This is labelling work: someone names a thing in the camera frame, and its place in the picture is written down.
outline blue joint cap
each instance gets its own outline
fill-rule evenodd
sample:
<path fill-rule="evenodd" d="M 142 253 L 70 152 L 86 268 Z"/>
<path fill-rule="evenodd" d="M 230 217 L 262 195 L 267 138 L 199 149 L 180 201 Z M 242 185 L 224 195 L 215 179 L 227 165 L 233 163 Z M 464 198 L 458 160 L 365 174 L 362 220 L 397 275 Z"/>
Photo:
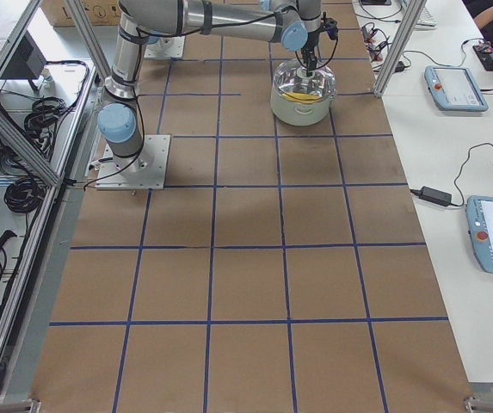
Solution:
<path fill-rule="evenodd" d="M 271 9 L 271 0 L 260 0 L 262 10 L 269 11 Z"/>
<path fill-rule="evenodd" d="M 290 52 L 296 52 L 307 42 L 307 29 L 303 22 L 294 22 L 286 28 L 280 43 Z"/>
<path fill-rule="evenodd" d="M 121 103 L 111 103 L 99 113 L 97 125 L 108 142 L 122 144 L 135 133 L 137 121 L 129 107 Z"/>
<path fill-rule="evenodd" d="M 149 41 L 146 42 L 147 45 L 154 45 L 156 43 L 158 43 L 158 41 L 160 40 L 160 38 L 158 36 L 151 36 L 149 38 Z"/>

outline red emergency stop button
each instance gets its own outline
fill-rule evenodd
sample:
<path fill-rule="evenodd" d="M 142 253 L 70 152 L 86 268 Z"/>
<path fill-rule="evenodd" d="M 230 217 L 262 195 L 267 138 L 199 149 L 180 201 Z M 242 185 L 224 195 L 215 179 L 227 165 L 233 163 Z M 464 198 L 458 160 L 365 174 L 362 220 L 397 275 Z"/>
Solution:
<path fill-rule="evenodd" d="M 485 231 L 480 231 L 476 234 L 478 241 L 486 241 L 489 238 L 489 234 Z"/>

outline cardboard box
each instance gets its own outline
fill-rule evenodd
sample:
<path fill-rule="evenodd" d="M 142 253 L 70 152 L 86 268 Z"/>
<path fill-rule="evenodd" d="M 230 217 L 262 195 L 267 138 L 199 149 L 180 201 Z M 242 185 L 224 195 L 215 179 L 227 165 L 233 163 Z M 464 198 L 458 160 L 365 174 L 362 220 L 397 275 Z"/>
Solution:
<path fill-rule="evenodd" d="M 121 12 L 118 0 L 83 0 L 82 4 L 92 25 L 116 26 L 120 24 Z M 41 9 L 52 26 L 74 26 L 65 0 L 44 0 Z"/>

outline yellow object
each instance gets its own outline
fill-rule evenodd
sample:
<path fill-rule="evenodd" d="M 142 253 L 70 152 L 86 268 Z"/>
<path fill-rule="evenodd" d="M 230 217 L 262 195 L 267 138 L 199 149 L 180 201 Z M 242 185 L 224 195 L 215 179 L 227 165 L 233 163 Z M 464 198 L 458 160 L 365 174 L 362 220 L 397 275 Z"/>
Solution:
<path fill-rule="evenodd" d="M 282 94 L 290 102 L 314 103 L 321 100 L 321 96 L 308 95 L 300 92 L 282 92 Z"/>

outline white pot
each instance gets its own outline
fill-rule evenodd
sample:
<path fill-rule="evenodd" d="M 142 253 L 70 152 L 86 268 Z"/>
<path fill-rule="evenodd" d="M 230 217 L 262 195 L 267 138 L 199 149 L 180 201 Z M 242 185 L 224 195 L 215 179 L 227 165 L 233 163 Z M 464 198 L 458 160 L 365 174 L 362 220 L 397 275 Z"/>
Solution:
<path fill-rule="evenodd" d="M 274 72 L 271 109 L 289 125 L 314 125 L 329 113 L 335 95 L 336 77 L 330 68 L 316 69 L 308 76 L 302 64 L 292 59 Z"/>
<path fill-rule="evenodd" d="M 297 102 L 287 99 L 275 87 L 271 89 L 271 109 L 277 118 L 293 126 L 314 125 L 329 114 L 334 95 L 315 102 Z"/>

